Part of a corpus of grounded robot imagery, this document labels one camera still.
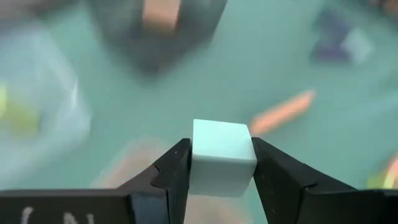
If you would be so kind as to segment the mint cube block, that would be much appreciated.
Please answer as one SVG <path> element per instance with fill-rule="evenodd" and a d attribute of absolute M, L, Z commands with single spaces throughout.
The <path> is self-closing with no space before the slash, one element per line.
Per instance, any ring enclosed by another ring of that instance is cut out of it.
<path fill-rule="evenodd" d="M 340 46 L 346 50 L 349 59 L 354 63 L 365 62 L 374 50 L 373 44 L 360 29 L 352 29 Z"/>
<path fill-rule="evenodd" d="M 245 124 L 193 120 L 191 194 L 240 197 L 256 166 L 254 146 Z"/>

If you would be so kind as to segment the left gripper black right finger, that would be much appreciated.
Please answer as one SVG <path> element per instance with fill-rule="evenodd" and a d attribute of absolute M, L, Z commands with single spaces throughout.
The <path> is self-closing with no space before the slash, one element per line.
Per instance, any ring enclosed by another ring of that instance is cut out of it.
<path fill-rule="evenodd" d="M 358 190 L 253 138 L 268 224 L 398 224 L 398 190 Z"/>

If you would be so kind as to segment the long orange block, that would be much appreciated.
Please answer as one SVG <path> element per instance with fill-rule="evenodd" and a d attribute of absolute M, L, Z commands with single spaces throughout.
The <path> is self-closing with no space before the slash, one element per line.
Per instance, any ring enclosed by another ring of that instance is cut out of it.
<path fill-rule="evenodd" d="M 249 125 L 250 133 L 253 136 L 265 134 L 301 116 L 309 109 L 316 94 L 315 90 L 307 90 L 259 113 Z"/>

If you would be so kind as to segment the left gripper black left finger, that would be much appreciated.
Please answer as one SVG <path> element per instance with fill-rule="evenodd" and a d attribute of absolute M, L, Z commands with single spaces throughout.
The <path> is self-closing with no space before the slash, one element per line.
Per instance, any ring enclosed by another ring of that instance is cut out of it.
<path fill-rule="evenodd" d="M 183 224 L 191 158 L 184 138 L 115 189 L 0 190 L 0 224 Z"/>

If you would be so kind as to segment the dark grey plastic bin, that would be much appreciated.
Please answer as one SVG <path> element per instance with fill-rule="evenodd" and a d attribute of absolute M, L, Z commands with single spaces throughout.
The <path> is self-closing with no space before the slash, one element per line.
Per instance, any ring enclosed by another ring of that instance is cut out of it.
<path fill-rule="evenodd" d="M 144 0 L 87 0 L 91 16 L 114 53 L 144 76 L 159 76 L 214 36 L 228 0 L 181 0 L 173 33 L 146 29 Z"/>

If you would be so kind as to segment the short thick orange block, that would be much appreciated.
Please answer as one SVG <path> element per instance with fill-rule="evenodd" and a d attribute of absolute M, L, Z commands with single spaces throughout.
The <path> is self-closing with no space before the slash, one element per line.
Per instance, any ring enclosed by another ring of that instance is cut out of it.
<path fill-rule="evenodd" d="M 151 31 L 173 33 L 176 29 L 181 0 L 144 0 L 143 26 Z"/>

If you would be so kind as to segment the long purple block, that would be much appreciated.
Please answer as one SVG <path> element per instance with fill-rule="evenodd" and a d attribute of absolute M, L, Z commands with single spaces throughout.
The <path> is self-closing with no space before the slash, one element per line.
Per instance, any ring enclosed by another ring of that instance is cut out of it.
<path fill-rule="evenodd" d="M 325 8 L 317 16 L 314 26 L 320 37 L 316 42 L 312 56 L 317 60 L 348 61 L 350 53 L 343 46 L 353 26 L 336 10 Z"/>

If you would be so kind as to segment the yellow-green cube block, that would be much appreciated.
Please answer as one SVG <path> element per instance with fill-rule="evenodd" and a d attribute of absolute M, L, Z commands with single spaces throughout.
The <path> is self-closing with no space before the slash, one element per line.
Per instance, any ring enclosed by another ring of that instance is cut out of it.
<path fill-rule="evenodd" d="M 20 136 L 35 135 L 40 126 L 40 110 L 18 90 L 0 82 L 0 127 Z"/>

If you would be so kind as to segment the clear plastic bin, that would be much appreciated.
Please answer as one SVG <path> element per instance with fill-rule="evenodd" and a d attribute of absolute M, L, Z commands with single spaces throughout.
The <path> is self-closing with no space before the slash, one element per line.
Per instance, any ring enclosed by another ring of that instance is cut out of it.
<path fill-rule="evenodd" d="M 84 141 L 91 115 L 75 72 L 43 29 L 0 31 L 0 82 L 40 110 L 35 135 L 15 135 L 0 127 L 0 189 L 5 189 Z"/>

